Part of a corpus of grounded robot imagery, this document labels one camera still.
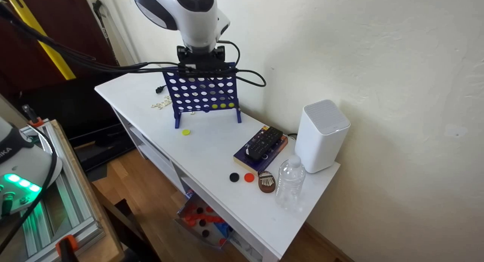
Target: red disc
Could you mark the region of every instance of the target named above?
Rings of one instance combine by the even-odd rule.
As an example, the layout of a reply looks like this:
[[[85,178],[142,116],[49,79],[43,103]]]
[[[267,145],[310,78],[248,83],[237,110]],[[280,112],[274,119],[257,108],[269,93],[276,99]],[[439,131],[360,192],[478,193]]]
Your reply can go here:
[[[254,181],[254,174],[252,173],[247,173],[244,175],[244,180],[248,183],[252,183]]]

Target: book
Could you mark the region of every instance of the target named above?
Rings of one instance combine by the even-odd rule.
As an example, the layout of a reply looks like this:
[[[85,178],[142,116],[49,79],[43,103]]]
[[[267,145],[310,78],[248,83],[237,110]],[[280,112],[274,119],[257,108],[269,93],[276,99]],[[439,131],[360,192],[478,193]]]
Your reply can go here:
[[[239,151],[234,154],[234,161],[240,164],[243,168],[252,172],[254,175],[259,175],[259,173],[266,170],[266,168],[271,164],[274,158],[285,148],[287,145],[287,136],[281,136],[268,151],[262,156],[259,161],[254,161],[245,155],[245,149],[251,146],[260,136],[268,129],[268,126],[263,126],[256,135],[254,135]]]

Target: connect four game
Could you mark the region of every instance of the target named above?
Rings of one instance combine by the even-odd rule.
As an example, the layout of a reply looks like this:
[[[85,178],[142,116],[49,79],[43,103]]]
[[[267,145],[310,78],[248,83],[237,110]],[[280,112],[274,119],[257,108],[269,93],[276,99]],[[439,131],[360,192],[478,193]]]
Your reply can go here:
[[[186,112],[235,109],[237,122],[242,122],[237,108],[239,99],[235,73],[217,78],[181,78],[174,70],[173,73],[163,72],[163,76],[173,104],[176,129],[180,127],[182,113]]]

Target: plastic water bottle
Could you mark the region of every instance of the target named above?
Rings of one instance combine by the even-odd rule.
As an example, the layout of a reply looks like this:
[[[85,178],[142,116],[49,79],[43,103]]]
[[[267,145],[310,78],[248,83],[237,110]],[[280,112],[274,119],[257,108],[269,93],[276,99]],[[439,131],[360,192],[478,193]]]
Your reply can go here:
[[[285,160],[279,168],[275,200],[284,209],[294,210],[303,188],[306,169],[297,155]]]

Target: remote control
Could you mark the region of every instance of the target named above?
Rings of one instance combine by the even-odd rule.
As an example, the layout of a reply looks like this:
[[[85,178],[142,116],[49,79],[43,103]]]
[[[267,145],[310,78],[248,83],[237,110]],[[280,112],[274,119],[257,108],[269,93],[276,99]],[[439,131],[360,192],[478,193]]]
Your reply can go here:
[[[250,147],[245,149],[245,155],[253,160],[260,160],[264,153],[281,139],[281,136],[282,131],[269,127]]]

